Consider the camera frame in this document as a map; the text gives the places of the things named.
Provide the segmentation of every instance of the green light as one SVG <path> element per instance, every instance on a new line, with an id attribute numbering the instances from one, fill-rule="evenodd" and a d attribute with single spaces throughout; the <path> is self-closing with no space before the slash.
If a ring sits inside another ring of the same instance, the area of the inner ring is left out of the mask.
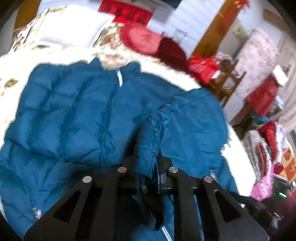
<path id="1" fill-rule="evenodd" d="M 287 196 L 285 195 L 285 194 L 283 194 L 283 193 L 279 193 L 279 195 L 280 195 L 280 197 L 282 197 L 282 198 L 287 198 Z"/>

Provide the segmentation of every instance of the zipper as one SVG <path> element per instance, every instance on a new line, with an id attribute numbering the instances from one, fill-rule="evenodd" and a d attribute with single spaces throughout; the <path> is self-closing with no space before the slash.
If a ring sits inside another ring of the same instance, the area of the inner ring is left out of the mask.
<path id="1" fill-rule="evenodd" d="M 161 228 L 161 231 L 163 232 L 165 238 L 167 239 L 167 241 L 173 241 L 170 234 L 168 233 L 167 229 L 165 228 L 165 226 L 163 226 Z"/>

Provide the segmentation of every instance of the wooden door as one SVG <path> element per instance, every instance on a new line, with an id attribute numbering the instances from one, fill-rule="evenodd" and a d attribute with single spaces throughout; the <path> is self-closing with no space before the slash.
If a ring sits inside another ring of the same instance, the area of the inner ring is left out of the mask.
<path id="1" fill-rule="evenodd" d="M 192 55 L 198 54 L 208 58 L 216 54 L 220 43 L 241 10 L 241 7 L 237 8 L 234 2 L 235 0 L 224 2 Z"/>
<path id="2" fill-rule="evenodd" d="M 40 2 L 41 0 L 25 0 L 23 2 L 17 12 L 14 29 L 26 26 L 36 17 Z"/>

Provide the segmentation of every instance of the red cloth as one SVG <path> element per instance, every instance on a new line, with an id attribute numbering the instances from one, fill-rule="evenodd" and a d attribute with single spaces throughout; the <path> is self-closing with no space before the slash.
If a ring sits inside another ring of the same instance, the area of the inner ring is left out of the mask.
<path id="1" fill-rule="evenodd" d="M 173 69 L 189 73 L 184 51 L 170 38 L 164 37 L 160 41 L 156 57 Z"/>
<path id="2" fill-rule="evenodd" d="M 264 117 L 275 100 L 278 85 L 270 75 L 256 90 L 250 93 L 246 101 L 257 112 Z"/>
<path id="3" fill-rule="evenodd" d="M 271 151 L 271 161 L 273 162 L 277 157 L 276 126 L 274 121 L 266 123 L 258 129 L 258 132 L 266 140 L 266 143 Z"/>
<path id="4" fill-rule="evenodd" d="M 153 13 L 137 6 L 115 0 L 103 0 L 98 10 L 114 14 L 117 23 L 140 23 L 146 26 Z"/>
<path id="5" fill-rule="evenodd" d="M 280 163 L 276 164 L 274 167 L 274 174 L 280 175 L 280 173 L 284 170 L 284 166 Z"/>
<path id="6" fill-rule="evenodd" d="M 268 172 L 267 153 L 265 152 L 264 146 L 261 142 L 258 143 L 257 148 L 258 148 L 258 152 L 259 152 L 261 163 L 262 163 L 261 178 L 263 178 L 267 175 L 267 172 Z"/>
<path id="7" fill-rule="evenodd" d="M 120 38 L 128 48 L 159 58 L 171 68 L 189 73 L 184 51 L 172 39 L 152 32 L 138 23 L 125 24 L 120 29 Z"/>

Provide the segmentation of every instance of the metal screw head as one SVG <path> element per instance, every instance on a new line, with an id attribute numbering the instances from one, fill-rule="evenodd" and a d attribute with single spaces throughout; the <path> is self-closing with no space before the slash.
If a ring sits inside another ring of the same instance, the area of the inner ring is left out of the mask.
<path id="1" fill-rule="evenodd" d="M 213 181 L 212 177 L 210 176 L 205 176 L 204 177 L 204 180 L 207 182 L 207 183 L 211 183 Z"/>
<path id="2" fill-rule="evenodd" d="M 84 183 L 89 183 L 91 181 L 91 177 L 90 176 L 86 176 L 82 180 L 83 180 Z"/>
<path id="3" fill-rule="evenodd" d="M 120 173 L 125 173 L 127 171 L 127 168 L 126 167 L 120 167 L 118 168 L 118 172 Z"/>
<path id="4" fill-rule="evenodd" d="M 169 168 L 169 171 L 172 172 L 172 173 L 176 173 L 178 171 L 178 168 L 176 168 L 176 167 L 170 167 Z"/>

